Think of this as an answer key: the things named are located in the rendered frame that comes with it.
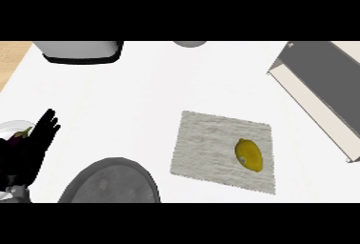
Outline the grey appliance with black base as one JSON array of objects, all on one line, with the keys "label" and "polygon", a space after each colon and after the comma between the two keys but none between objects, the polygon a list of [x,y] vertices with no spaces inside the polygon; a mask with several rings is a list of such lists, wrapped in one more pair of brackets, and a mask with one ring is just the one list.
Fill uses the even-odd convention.
[{"label": "grey appliance with black base", "polygon": [[55,64],[98,65],[120,59],[123,41],[36,41],[45,59]]}]

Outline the grey round object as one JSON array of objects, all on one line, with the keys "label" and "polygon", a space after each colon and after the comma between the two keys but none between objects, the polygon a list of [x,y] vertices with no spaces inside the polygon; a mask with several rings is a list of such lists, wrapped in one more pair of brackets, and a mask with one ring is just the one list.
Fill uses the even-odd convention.
[{"label": "grey round object", "polygon": [[197,48],[203,46],[207,41],[175,41],[175,43],[183,48]]}]

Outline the yellow tomato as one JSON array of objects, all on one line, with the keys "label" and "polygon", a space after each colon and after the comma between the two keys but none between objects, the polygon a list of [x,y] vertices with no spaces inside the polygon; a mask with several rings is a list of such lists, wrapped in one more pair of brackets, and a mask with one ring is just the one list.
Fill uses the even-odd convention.
[{"label": "yellow tomato", "polygon": [[235,146],[235,155],[242,166],[254,171],[263,170],[263,157],[260,148],[253,140],[241,138]]}]

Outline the white plate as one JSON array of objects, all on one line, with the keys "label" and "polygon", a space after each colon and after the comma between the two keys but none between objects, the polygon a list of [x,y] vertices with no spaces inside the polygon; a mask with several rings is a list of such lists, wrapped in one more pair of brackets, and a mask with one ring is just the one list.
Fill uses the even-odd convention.
[{"label": "white plate", "polygon": [[0,138],[9,140],[17,132],[34,129],[36,124],[26,120],[14,120],[0,124]]}]

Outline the grey round pan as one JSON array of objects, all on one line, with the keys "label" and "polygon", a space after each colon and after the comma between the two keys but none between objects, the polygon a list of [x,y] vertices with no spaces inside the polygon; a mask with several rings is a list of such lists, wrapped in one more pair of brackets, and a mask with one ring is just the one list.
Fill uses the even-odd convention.
[{"label": "grey round pan", "polygon": [[151,173],[130,159],[110,157],[76,176],[61,203],[160,203],[160,190]]}]

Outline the cream and grey tiered shelf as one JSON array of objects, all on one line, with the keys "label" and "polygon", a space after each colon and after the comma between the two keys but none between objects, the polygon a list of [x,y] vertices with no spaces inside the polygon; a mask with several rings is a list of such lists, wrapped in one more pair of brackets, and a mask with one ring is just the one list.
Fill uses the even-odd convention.
[{"label": "cream and grey tiered shelf", "polygon": [[359,162],[360,41],[288,41],[267,73]]}]

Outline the purple eggplant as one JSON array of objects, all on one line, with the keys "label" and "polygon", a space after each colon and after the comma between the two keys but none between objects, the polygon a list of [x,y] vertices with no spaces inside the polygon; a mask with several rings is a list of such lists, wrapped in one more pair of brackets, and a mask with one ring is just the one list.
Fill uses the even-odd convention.
[{"label": "purple eggplant", "polygon": [[12,139],[14,139],[14,138],[18,138],[18,137],[27,138],[31,129],[33,129],[33,127],[28,127],[24,131],[17,132],[17,133],[14,134],[14,136],[12,136]]}]

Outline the beige woven placemat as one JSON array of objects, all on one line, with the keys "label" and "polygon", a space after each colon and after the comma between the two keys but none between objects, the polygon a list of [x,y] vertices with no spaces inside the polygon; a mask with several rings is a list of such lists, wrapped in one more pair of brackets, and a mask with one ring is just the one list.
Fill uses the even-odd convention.
[{"label": "beige woven placemat", "polygon": [[[237,158],[241,139],[259,146],[263,169],[257,173]],[[170,172],[242,189],[276,193],[272,127],[269,124],[200,112],[182,112]]]}]

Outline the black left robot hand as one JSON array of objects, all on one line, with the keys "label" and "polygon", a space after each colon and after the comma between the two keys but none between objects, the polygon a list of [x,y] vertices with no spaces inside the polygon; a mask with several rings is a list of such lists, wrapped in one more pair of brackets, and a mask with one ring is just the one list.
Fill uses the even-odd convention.
[{"label": "black left robot hand", "polygon": [[0,191],[12,186],[30,186],[37,178],[46,151],[61,129],[55,110],[49,109],[30,136],[17,146],[0,138]]}]

